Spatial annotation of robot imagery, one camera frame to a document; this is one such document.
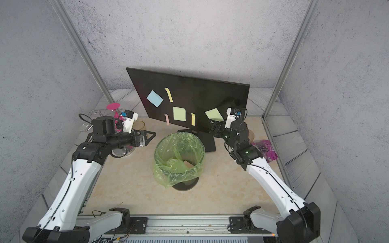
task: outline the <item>pink plastic bag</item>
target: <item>pink plastic bag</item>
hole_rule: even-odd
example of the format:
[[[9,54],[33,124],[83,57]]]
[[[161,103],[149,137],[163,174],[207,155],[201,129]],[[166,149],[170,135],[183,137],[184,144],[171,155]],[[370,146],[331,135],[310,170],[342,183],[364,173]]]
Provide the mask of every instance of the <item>pink plastic bag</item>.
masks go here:
[[[268,163],[278,158],[269,140],[254,141],[251,145],[262,153],[263,158],[265,158]]]

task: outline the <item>pink sticky note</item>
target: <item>pink sticky note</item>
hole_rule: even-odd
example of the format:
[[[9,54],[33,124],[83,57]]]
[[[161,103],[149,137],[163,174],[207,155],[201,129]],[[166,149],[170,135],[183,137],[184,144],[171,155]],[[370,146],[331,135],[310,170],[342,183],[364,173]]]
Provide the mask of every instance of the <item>pink sticky note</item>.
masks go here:
[[[168,115],[167,114],[165,114],[165,117],[166,117],[166,125],[170,125],[170,123],[169,123],[169,117],[168,117]]]

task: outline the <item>monitor stand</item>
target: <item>monitor stand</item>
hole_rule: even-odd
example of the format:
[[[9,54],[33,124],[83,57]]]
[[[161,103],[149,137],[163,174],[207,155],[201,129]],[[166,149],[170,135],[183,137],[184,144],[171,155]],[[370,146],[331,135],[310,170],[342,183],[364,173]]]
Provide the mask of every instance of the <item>monitor stand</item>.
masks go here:
[[[205,152],[215,152],[216,151],[214,136],[210,133],[205,133],[205,132],[201,132],[201,131],[193,131],[192,129],[182,129],[182,130],[178,130],[177,132],[187,132],[187,133],[192,133],[192,134],[196,135],[203,143],[203,145],[205,147]]]

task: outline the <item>metal frame pole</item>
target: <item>metal frame pole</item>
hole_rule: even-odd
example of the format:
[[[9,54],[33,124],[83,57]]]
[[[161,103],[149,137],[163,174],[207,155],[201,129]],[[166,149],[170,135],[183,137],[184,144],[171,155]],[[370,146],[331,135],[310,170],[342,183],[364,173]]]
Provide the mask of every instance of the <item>metal frame pole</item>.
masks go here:
[[[92,61],[92,58],[88,54],[88,51],[86,50],[83,42],[81,41],[80,36],[78,35],[77,31],[74,28],[74,25],[72,24],[72,21],[69,18],[69,15],[67,14],[61,0],[49,0],[51,5],[53,6],[55,12],[58,14],[58,17],[60,18],[63,26],[65,27],[66,31],[69,33],[69,36],[73,40],[74,44],[76,45],[78,51],[80,52],[82,58],[84,59],[86,65],[88,66],[89,70],[91,71],[93,77],[95,78],[97,84],[99,85],[101,91],[103,92],[104,96],[107,98],[109,103],[114,103],[114,99],[109,92],[107,86],[105,85],[103,79],[101,78],[100,73],[97,71],[97,68],[95,64]]]
[[[276,85],[274,86],[274,91],[272,93],[272,96],[270,97],[270,101],[265,109],[265,113],[263,114],[263,119],[266,121],[267,117],[270,114],[270,111],[273,108],[274,102],[277,99],[277,96],[279,95],[282,86],[285,83],[286,77],[289,73],[289,70],[292,67],[293,61],[297,56],[298,50],[301,46],[301,43],[304,40],[304,37],[309,29],[309,26],[312,22],[312,19],[316,13],[317,7],[319,6],[320,0],[311,0],[309,3],[307,12],[305,13],[305,17],[303,19],[303,22],[301,23],[300,29],[297,32],[296,38],[294,39],[293,46],[289,52],[289,56],[286,59],[285,65],[281,71],[280,77],[278,78],[278,81]]]

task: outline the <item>metal bracket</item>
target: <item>metal bracket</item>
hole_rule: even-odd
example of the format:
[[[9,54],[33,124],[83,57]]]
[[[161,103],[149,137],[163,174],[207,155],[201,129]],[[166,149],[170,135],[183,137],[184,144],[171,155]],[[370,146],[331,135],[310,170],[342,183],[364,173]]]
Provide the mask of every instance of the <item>metal bracket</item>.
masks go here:
[[[272,234],[271,232],[261,228],[249,230],[245,225],[243,217],[230,217],[230,225],[227,229],[232,234]]]
[[[130,229],[126,231],[118,231],[113,229],[105,234],[145,234],[147,227],[147,217],[130,217]]]

